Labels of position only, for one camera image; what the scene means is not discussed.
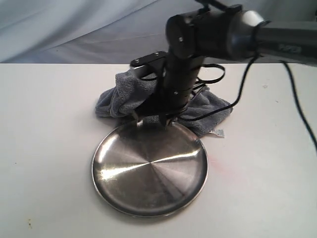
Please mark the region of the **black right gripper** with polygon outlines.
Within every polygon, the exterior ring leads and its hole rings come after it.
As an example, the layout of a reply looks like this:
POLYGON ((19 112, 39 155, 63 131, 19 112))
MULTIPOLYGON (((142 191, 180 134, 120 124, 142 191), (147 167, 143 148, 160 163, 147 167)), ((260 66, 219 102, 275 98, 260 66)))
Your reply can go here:
POLYGON ((156 78, 154 92, 137 107, 131 117, 138 126, 139 118, 159 116, 159 122, 167 128, 172 119, 185 111, 204 57, 178 58, 171 50, 166 56, 163 77, 156 78))

